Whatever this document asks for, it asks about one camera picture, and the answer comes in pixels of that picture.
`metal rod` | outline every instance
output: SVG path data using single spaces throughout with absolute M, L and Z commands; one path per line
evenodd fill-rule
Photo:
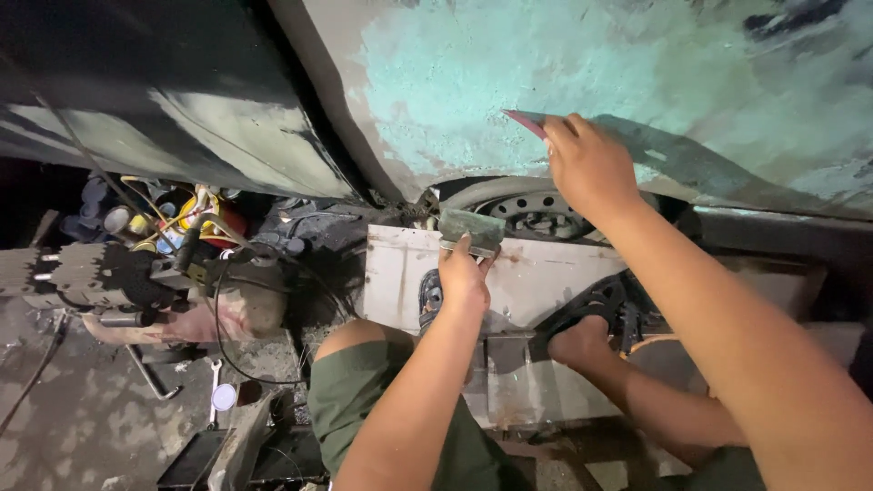
M 166 394 L 161 394 L 161 389 L 158 388 L 157 383 L 152 378 L 152 374 L 148 371 L 148 369 L 146 369 L 146 365 L 142 364 L 142 360 L 140 359 L 140 355 L 136 352 L 136 349 L 134 349 L 134 345 L 133 344 L 125 344 L 124 346 L 127 348 L 127 352 L 130 353 L 130 356 L 132 356 L 134 358 L 134 363 L 136 363 L 136 367 L 140 369 L 140 371 L 142 372 L 142 375 L 146 378 L 146 382 L 148 382 L 148 386 L 152 388 L 152 391 L 155 392 L 155 395 L 160 400 L 166 401 L 166 400 L 172 398 L 174 395 L 178 394 L 179 391 L 182 390 L 181 385 L 179 385 L 179 386 L 176 386 L 176 388 L 173 389 L 172 391 L 170 391 Z

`black sandal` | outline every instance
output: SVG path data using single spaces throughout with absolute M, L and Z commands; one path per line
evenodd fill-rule
M 424 312 L 424 308 L 430 306 L 430 310 Z M 431 269 L 422 277 L 418 284 L 418 331 L 423 336 L 430 324 L 437 318 L 440 307 L 443 306 L 443 284 L 439 281 L 439 270 Z
M 599 315 L 606 320 L 608 333 L 620 336 L 621 350 L 642 339 L 640 309 L 636 305 L 638 284 L 630 270 L 600 279 L 578 294 L 554 314 L 549 315 L 535 330 L 548 344 L 556 335 L 572 328 L 584 317 Z

